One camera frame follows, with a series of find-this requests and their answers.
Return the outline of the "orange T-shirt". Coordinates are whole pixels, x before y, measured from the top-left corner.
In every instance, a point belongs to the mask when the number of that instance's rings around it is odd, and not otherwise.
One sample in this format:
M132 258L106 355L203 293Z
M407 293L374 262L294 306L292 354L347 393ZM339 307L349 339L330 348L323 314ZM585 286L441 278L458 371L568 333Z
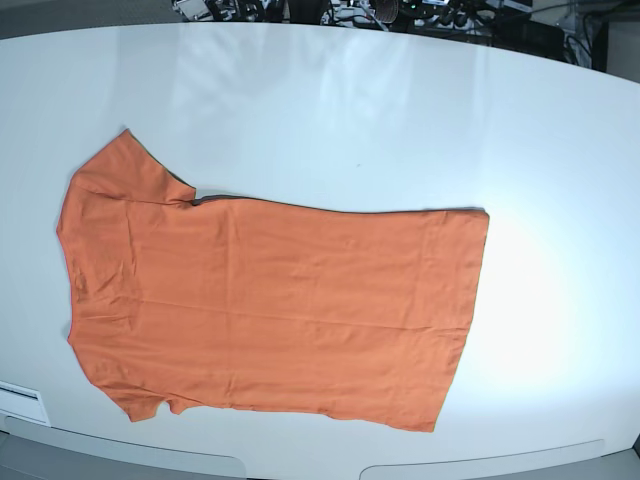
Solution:
M57 225L68 337L131 421L193 407L432 432L472 324L489 216L216 196L123 132Z

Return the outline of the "black equipment box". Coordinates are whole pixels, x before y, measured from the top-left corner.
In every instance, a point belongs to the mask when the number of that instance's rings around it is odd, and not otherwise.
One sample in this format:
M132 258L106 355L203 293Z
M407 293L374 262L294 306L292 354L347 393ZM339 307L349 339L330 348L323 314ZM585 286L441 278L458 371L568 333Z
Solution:
M496 27L491 45L605 73L608 34L609 27L589 15L580 18L576 31L528 20Z

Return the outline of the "white label plate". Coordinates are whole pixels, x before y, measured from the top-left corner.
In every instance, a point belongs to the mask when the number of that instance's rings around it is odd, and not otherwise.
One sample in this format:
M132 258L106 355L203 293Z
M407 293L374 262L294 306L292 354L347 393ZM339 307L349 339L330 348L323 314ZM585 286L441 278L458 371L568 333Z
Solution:
M1 381L0 411L7 417L51 426L41 394L37 390Z

